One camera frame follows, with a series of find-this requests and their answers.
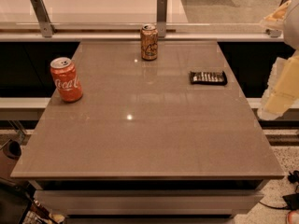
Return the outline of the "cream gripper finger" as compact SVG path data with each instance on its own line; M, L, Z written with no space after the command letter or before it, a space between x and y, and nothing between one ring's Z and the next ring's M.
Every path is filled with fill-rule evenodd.
M299 56L274 62L257 114L260 119L274 120L299 99Z
M279 6L274 12L262 18L260 25L266 29L282 31L285 15L291 2L291 0L288 0Z

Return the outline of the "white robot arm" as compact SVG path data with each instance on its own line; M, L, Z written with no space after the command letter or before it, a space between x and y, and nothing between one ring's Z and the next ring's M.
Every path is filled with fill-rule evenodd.
M260 119L274 120L299 100L299 0L283 3L260 24L281 31L284 43L294 49L290 58L276 58L257 111Z

